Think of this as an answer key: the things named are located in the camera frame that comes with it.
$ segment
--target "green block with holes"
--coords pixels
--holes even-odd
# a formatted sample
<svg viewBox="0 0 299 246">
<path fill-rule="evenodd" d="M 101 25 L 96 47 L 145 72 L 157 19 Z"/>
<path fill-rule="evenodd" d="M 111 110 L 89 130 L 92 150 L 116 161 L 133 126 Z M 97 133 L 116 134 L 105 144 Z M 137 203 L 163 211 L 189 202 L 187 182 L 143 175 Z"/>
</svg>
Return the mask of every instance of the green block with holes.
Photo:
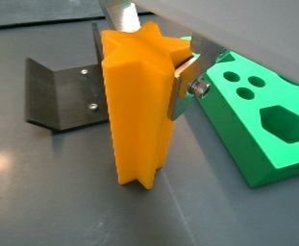
<svg viewBox="0 0 299 246">
<path fill-rule="evenodd" d="M 299 174 L 299 86 L 229 52 L 199 104 L 250 187 Z"/>
</svg>

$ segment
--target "black metal bracket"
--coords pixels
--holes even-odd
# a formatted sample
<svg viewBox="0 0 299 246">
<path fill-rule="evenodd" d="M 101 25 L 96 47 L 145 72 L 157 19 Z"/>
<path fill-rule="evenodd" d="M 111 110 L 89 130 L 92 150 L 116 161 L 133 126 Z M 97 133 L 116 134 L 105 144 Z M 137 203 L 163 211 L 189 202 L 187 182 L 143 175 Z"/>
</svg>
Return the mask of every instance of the black metal bracket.
<svg viewBox="0 0 299 246">
<path fill-rule="evenodd" d="M 25 61 L 25 121 L 53 131 L 108 122 L 101 72 L 101 44 L 92 24 L 99 64 L 52 71 Z"/>
</svg>

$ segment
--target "gray surface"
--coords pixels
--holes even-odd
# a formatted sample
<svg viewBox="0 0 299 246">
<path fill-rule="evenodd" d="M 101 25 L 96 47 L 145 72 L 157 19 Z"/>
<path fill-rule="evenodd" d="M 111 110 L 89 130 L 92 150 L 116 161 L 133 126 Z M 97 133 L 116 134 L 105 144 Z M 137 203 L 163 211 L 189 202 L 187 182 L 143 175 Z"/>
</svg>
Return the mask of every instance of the gray surface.
<svg viewBox="0 0 299 246">
<path fill-rule="evenodd" d="M 133 0 L 299 83 L 299 0 Z"/>
<path fill-rule="evenodd" d="M 26 57 L 95 62 L 89 23 L 0 31 L 0 246 L 299 245 L 299 176 L 248 189 L 196 104 L 153 190 L 121 186 L 108 124 L 53 135 L 24 122 Z"/>
<path fill-rule="evenodd" d="M 97 16 L 97 0 L 0 0 L 0 26 Z"/>
</svg>

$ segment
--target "bolt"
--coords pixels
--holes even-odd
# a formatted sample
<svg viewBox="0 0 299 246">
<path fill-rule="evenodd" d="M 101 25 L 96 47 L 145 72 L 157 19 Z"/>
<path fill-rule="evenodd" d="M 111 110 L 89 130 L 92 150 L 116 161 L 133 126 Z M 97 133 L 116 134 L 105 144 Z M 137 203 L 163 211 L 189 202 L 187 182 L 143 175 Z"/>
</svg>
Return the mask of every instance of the bolt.
<svg viewBox="0 0 299 246">
<path fill-rule="evenodd" d="M 187 92 L 196 98 L 203 99 L 209 90 L 209 86 L 211 85 L 207 81 L 204 81 L 201 78 L 197 78 L 188 83 Z"/>
<path fill-rule="evenodd" d="M 88 105 L 88 109 L 89 109 L 91 111 L 96 111 L 97 108 L 99 108 L 99 105 L 97 105 L 97 104 L 89 104 L 89 105 Z"/>
<path fill-rule="evenodd" d="M 88 74 L 87 69 L 83 69 L 83 70 L 81 70 L 81 74 L 83 74 L 83 75 L 87 75 L 87 74 Z"/>
</svg>

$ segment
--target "orange block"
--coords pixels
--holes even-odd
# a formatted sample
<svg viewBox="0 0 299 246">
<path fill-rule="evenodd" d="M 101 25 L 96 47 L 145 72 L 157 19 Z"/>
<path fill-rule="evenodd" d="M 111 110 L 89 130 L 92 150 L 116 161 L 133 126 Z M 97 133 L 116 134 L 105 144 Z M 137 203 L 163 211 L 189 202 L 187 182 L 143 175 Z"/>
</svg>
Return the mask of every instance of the orange block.
<svg viewBox="0 0 299 246">
<path fill-rule="evenodd" d="M 151 189 L 173 128 L 167 110 L 175 66 L 191 56 L 189 42 L 163 37 L 153 22 L 135 33 L 104 31 L 101 38 L 117 181 L 139 180 Z"/>
</svg>

